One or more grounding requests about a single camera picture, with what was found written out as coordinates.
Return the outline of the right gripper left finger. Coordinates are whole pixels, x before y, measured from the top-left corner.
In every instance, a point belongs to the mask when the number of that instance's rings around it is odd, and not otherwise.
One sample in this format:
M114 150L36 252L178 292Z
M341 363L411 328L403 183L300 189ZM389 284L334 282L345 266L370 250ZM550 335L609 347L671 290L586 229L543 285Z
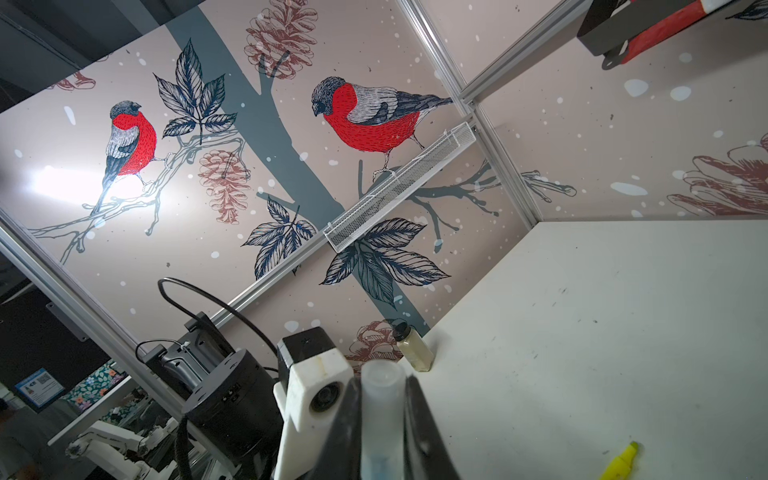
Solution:
M362 387L358 377L346 385L339 410L309 480L359 480L362 452Z

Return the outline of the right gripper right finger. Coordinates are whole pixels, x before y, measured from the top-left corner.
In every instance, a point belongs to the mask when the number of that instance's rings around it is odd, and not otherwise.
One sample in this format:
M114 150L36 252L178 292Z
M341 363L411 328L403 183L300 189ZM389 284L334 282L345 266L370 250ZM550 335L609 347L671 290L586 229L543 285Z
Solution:
M405 382L404 478L460 480L415 376Z

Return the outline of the translucent pen cap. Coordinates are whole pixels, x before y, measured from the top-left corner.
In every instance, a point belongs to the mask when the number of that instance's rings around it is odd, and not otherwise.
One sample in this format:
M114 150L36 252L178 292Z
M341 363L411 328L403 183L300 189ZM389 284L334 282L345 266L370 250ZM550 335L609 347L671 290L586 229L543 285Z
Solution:
M406 375L390 360L371 360L361 369L361 478L402 479Z

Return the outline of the yellow pen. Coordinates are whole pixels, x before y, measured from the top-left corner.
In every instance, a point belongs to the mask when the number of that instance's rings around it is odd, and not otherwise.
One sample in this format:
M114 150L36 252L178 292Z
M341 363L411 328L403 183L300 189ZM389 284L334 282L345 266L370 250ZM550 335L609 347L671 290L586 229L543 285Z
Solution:
M633 472L634 461L639 454L640 445L632 441L604 469L600 480L628 480Z

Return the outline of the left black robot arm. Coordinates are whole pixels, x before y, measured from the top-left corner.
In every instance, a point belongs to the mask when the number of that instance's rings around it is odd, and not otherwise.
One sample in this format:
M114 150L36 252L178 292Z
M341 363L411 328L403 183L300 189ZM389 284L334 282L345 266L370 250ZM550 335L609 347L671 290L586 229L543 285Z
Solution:
M235 349L204 313L177 340L155 340L135 357L185 400L182 417L235 469L237 479L270 479L283 421L275 379L253 355Z

